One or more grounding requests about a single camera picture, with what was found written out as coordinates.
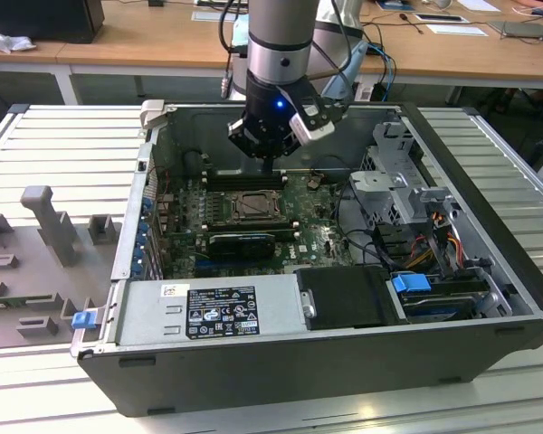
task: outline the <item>paper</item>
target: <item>paper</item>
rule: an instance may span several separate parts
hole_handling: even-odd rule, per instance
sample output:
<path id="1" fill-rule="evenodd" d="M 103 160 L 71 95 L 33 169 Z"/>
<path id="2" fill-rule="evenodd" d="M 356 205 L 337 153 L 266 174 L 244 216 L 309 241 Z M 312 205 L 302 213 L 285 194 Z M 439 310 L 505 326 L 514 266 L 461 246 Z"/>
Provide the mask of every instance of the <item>paper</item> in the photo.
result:
<path id="1" fill-rule="evenodd" d="M 32 48 L 36 48 L 36 45 L 33 45 L 30 38 L 27 38 L 26 36 L 11 37 L 0 34 L 0 52 L 10 54 L 10 52 L 31 50 Z"/>
<path id="2" fill-rule="evenodd" d="M 464 34 L 466 36 L 488 36 L 479 27 L 465 27 L 463 25 L 427 24 L 426 27 L 437 34 Z"/>
<path id="3" fill-rule="evenodd" d="M 469 9 L 470 11 L 482 11 L 482 12 L 500 12 L 495 6 L 485 2 L 485 0 L 458 0 L 461 5 Z"/>

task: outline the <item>red wire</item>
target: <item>red wire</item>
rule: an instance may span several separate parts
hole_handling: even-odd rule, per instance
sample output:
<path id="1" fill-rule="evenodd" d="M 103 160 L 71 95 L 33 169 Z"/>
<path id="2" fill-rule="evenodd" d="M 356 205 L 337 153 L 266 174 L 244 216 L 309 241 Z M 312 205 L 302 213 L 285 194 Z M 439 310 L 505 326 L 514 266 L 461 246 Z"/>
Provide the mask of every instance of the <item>red wire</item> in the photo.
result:
<path id="1" fill-rule="evenodd" d="M 414 240 L 413 245 L 412 245 L 412 247 L 411 247 L 411 249 L 410 249 L 410 257 L 411 257 L 411 258 L 412 258 L 412 257 L 414 256 L 414 254 L 415 254 L 414 249 L 416 249 L 416 243 L 417 243 L 418 241 L 422 241 L 422 240 L 426 240 L 426 237 L 425 237 L 424 235 L 420 235 L 419 237 L 416 237 L 416 239 Z"/>

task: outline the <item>aluminum profile table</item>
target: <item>aluminum profile table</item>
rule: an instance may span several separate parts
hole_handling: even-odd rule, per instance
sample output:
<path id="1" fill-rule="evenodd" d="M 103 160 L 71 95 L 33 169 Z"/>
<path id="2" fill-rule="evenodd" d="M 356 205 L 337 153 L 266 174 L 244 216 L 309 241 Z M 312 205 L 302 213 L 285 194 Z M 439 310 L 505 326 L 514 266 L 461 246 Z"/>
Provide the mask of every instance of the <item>aluminum profile table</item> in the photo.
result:
<path id="1" fill-rule="evenodd" d="M 422 111 L 543 272 L 543 181 L 481 116 L 469 116 L 460 108 Z M 424 165 L 442 185 L 428 158 Z"/>
<path id="2" fill-rule="evenodd" d="M 56 149 L 55 152 L 108 151 L 116 148 L 110 143 L 119 146 L 119 142 L 129 140 L 133 140 L 132 145 L 135 146 L 136 140 L 137 143 L 141 141 L 135 123 L 117 128 L 118 124 L 109 120 L 114 119 L 113 116 L 124 116 L 125 112 L 119 113 L 120 110 L 131 112 L 131 119 L 138 114 L 138 107 L 31 107 L 26 112 L 27 117 L 8 115 L 0 126 L 0 154 L 9 156 L 5 163 L 15 163 L 14 154 L 6 153 L 14 149 L 7 147 L 15 144 L 16 140 L 37 138 L 50 144 L 48 146 Z M 469 116 L 459 109 L 423 109 L 423 113 L 543 270 L 543 183 L 481 118 Z M 96 123 L 96 127 L 85 128 L 86 124 L 77 120 L 89 117 L 101 121 Z M 57 160 L 54 156 L 44 155 L 46 153 L 42 152 L 39 160 L 43 167 L 53 167 L 47 162 Z M 29 170 L 28 167 L 34 164 L 31 163 L 34 160 L 28 158 L 32 154 L 17 156 L 17 161 L 24 163 L 18 165 L 19 168 Z M 84 177 L 79 179 L 83 179 L 84 183 L 96 176 L 107 179 L 109 175 L 123 173 L 120 162 L 129 160 L 127 157 L 100 160 L 113 163 L 112 168 L 107 167 L 103 171 L 89 165 L 96 163 L 96 159 L 90 158 L 87 164 L 78 158 L 83 156 L 78 152 L 73 156 L 61 156 L 74 158 L 66 161 L 74 161 L 76 167 L 81 168 Z M 57 171 L 67 170 L 63 168 L 64 165 L 60 163 Z M 430 165 L 429 168 L 433 177 L 440 180 Z M 18 188 L 18 181 L 14 181 L 16 177 L 16 173 L 10 173 L 0 179 L 13 183 L 8 188 Z M 57 187 L 62 189 L 65 185 L 59 184 Z M 123 200 L 120 196 L 115 199 L 116 202 Z M 73 219 L 80 218 L 80 213 L 73 215 Z M 24 216 L 20 217 L 20 223 L 27 220 Z M 110 400 L 70 357 L 68 345 L 0 350 L 0 434 L 43 434 L 62 430 L 77 433 L 112 430 L 129 434 L 241 434 L 269 431 L 299 434 L 350 431 L 378 434 L 464 431 L 543 433 L 543 346 L 538 350 L 511 354 L 474 382 L 466 384 L 136 420 L 124 418 L 115 411 Z"/>

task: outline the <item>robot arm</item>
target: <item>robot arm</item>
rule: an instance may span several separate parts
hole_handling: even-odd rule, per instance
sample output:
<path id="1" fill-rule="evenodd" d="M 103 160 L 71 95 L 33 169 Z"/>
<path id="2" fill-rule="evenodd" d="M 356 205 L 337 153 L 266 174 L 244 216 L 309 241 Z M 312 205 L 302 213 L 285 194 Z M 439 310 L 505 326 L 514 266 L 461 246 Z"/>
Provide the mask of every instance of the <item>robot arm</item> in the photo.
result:
<path id="1" fill-rule="evenodd" d="M 246 103 L 229 138 L 250 156 L 273 159 L 334 131 L 340 106 L 326 106 L 306 77 L 319 0 L 250 0 Z"/>

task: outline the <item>blue plastic latch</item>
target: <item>blue plastic latch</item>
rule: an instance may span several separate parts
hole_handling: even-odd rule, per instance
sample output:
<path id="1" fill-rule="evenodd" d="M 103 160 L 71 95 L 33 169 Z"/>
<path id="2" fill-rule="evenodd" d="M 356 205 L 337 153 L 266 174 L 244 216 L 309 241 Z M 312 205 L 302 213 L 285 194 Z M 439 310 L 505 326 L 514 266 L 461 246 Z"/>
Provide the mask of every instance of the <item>blue plastic latch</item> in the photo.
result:
<path id="1" fill-rule="evenodd" d="M 77 312 L 72 317 L 71 326 L 74 330 L 81 328 L 97 328 L 95 323 L 96 319 L 96 312 Z"/>
<path id="2" fill-rule="evenodd" d="M 396 292 L 430 291 L 431 284 L 424 274 L 399 274 L 392 279 Z"/>

